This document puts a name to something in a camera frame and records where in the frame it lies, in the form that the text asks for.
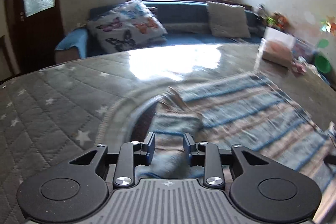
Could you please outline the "striped blue pink sweater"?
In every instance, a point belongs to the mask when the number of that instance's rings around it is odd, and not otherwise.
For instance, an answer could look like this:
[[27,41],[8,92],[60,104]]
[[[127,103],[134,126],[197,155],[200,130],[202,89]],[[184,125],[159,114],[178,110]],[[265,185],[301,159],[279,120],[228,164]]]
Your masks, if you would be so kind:
[[335,134],[323,131],[311,116],[262,73],[169,88],[155,109],[149,131],[155,152],[149,166],[135,169],[140,178],[202,178],[190,167],[183,134],[220,149],[243,145],[315,180],[321,190],[335,183],[335,167],[324,157],[335,152]]

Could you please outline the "grey quilted star tablecloth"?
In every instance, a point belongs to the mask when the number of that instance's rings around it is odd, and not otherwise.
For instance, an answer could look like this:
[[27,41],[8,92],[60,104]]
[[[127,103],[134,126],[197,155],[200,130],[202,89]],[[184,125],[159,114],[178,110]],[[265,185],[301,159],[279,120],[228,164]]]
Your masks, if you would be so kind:
[[312,71],[291,71],[258,56],[254,44],[180,45],[79,59],[1,85],[1,223],[22,223],[16,192],[25,178],[105,140],[118,148],[133,117],[168,88],[181,96],[227,80],[238,94],[260,96],[253,114],[200,131],[219,144],[241,140],[296,167],[322,189],[315,220],[335,205],[335,152],[327,126],[335,91]]

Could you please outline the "butterfly print pillow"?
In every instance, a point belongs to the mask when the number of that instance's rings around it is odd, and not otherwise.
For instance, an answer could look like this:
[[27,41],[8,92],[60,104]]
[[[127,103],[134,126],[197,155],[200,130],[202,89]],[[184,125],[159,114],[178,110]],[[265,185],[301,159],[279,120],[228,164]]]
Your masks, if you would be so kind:
[[107,53],[165,41],[166,29],[141,0],[131,0],[90,19],[87,28]]

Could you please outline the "white tissue box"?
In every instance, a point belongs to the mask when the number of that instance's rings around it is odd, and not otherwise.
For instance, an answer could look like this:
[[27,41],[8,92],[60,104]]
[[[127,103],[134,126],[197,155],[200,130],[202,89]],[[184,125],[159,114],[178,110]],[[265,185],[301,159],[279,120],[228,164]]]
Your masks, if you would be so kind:
[[260,57],[283,67],[291,68],[295,37],[266,27],[259,46]]

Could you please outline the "blue sofa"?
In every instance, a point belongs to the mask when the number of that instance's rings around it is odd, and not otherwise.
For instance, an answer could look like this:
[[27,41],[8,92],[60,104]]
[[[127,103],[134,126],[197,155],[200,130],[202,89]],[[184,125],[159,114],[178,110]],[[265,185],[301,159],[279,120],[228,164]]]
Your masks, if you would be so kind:
[[[153,11],[158,21],[167,30],[167,34],[142,44],[119,45],[118,52],[147,47],[194,45],[212,43],[255,43],[259,44],[265,32],[261,19],[252,11],[246,10],[250,38],[215,37],[209,27],[207,4],[191,1],[144,1]],[[55,48],[55,62],[64,63],[108,54],[101,47],[97,36],[87,27],[77,28],[67,34]]]

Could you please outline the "beige cushion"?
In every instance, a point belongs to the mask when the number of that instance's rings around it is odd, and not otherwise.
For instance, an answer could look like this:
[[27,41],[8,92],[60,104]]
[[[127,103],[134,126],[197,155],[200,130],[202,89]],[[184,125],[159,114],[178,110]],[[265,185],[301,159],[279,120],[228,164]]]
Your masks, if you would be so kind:
[[245,9],[240,5],[207,2],[209,27],[215,37],[250,38]]

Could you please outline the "green plastic bowl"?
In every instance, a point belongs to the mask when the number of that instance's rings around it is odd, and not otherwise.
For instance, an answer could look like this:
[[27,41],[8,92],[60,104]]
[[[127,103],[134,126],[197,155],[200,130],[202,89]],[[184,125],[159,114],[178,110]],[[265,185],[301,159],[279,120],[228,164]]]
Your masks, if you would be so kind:
[[331,64],[329,60],[322,54],[318,53],[314,57],[314,65],[317,70],[322,74],[328,74],[331,72]]

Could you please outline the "yellow plush toy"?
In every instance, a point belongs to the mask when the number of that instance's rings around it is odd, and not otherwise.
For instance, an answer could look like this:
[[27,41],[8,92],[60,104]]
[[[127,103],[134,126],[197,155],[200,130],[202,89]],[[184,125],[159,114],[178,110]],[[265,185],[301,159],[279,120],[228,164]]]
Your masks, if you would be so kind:
[[277,13],[273,13],[267,17],[266,23],[269,27],[277,26],[279,15]]

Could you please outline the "orange plush toy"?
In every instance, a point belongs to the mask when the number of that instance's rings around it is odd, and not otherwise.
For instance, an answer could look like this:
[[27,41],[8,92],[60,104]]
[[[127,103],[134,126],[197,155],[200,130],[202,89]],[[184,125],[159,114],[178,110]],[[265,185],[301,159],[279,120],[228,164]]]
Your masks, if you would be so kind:
[[285,30],[286,28],[288,28],[289,26],[288,19],[284,15],[280,13],[275,13],[274,19],[276,20],[276,25],[280,29]]

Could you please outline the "black white plush toy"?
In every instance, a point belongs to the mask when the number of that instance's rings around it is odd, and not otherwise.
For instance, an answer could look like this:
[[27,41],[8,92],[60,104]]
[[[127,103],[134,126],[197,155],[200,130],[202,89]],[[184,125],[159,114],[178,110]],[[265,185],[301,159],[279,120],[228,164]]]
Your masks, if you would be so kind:
[[263,4],[258,4],[258,5],[256,6],[255,13],[256,13],[259,17],[262,17],[262,18],[266,18],[266,17],[267,17],[266,10],[265,10],[265,7],[264,7]]

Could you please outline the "dark wooden door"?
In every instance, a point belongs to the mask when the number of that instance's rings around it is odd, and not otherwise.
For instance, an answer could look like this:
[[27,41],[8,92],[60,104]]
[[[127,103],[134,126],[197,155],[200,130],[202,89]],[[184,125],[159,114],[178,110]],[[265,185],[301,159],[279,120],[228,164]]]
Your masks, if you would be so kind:
[[54,65],[64,37],[59,0],[5,0],[6,21],[22,74]]

